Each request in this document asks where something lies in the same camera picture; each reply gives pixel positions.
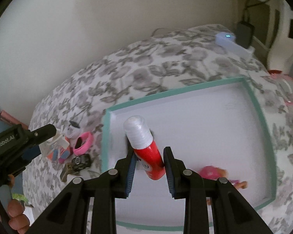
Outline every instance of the teal tray border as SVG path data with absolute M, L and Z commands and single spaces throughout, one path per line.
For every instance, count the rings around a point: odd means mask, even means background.
M 118 105 L 114 105 L 106 110 L 106 114 L 103 117 L 103 136 L 102 136 L 102 151 L 101 151 L 101 160 L 102 160 L 102 172 L 105 172 L 108 170 L 108 152 L 103 149 L 108 149 L 109 148 L 109 131 L 110 131 L 110 113 L 112 111 L 122 109 L 128 106 L 132 105 L 137 105 L 140 103 L 144 103 L 147 101 L 159 99 L 159 98 L 165 98 L 189 91 L 194 91 L 194 90 L 200 90 L 200 89 L 205 89 L 209 87 L 215 87 L 215 86 L 220 86 L 220 85 L 225 85 L 225 84 L 230 84 L 230 83 L 242 83 L 243 86 L 246 88 L 251 101 L 254 105 L 254 108 L 258 114 L 259 121 L 264 133 L 264 138 L 265 138 L 265 153 L 266 153 L 266 159 L 268 159 L 268 168 L 271 173 L 271 188 L 272 188 L 272 197 L 264 202 L 263 204 L 255 207 L 255 210 L 260 210 L 261 208 L 267 206 L 271 202 L 273 202 L 276 199 L 276 192 L 277 192 L 277 170 L 276 170 L 276 161 L 275 161 L 275 156 L 273 152 L 273 146 L 271 142 L 271 136 L 269 133 L 268 125 L 266 123 L 265 116 L 263 114 L 263 111 L 261 109 L 261 106 L 255 97 L 251 87 L 249 86 L 248 82 L 244 77 L 237 77 L 237 78 L 228 78 L 228 79 L 222 79 L 222 80 L 217 80 L 217 81 L 212 81 L 212 82 L 205 82 L 205 83 L 199 83 L 191 86 L 186 86 L 183 88 L 178 88 L 178 89 L 172 89 L 168 90 L 165 92 L 153 94 L 150 96 L 142 97 L 139 99 L 134 99 L 125 103 L 121 103 Z M 183 226 L 175 226 L 175 227 L 166 227 L 166 226 L 149 226 L 149 225 L 140 225 L 140 224 L 132 224 L 132 223 L 126 223 L 126 222 L 120 222 L 116 221 L 116 224 L 120 226 L 124 226 L 127 228 L 133 228 L 133 229 L 138 229 L 138 230 L 153 230 L 153 231 L 183 231 Z

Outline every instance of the pink bracelet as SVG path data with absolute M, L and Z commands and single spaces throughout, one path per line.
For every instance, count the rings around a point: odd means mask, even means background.
M 90 132 L 83 133 L 80 137 L 78 137 L 76 145 L 73 149 L 73 152 L 76 156 L 80 156 L 85 154 L 87 150 L 91 147 L 93 143 L 93 135 Z

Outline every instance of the pink ring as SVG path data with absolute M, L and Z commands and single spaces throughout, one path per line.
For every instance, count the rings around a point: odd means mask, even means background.
M 76 156 L 80 156 L 82 154 L 85 154 L 87 152 L 87 150 L 89 150 L 89 148 L 91 147 L 91 145 L 93 143 L 93 139 L 94 139 L 93 135 L 90 132 L 83 133 L 79 138 L 81 138 L 81 140 L 82 140 L 82 142 L 84 142 L 84 144 L 82 146 L 80 146 L 79 148 L 76 148 L 76 145 L 75 145 L 73 152 Z

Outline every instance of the floral pattern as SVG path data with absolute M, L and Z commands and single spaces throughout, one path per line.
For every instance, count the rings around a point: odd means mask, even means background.
M 45 97 L 35 108 L 30 129 L 51 123 L 72 143 L 80 133 L 91 131 L 95 141 L 88 173 L 93 178 L 100 174 L 102 117 L 107 108 L 168 89 L 244 76 L 262 107 L 277 163 L 277 197 L 258 213 L 274 233 L 285 232 L 293 219 L 293 118 L 258 60 L 246 62 L 215 43 L 220 31 L 229 32 L 221 25 L 178 30 L 105 56 Z M 43 211 L 66 186 L 59 179 L 62 169 L 62 164 L 39 156 L 24 171 L 25 196 L 38 210 Z

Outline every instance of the black charger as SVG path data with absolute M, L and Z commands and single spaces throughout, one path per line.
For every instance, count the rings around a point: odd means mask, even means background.
M 248 49 L 252 43 L 255 27 L 242 20 L 237 24 L 236 43 L 245 49 Z

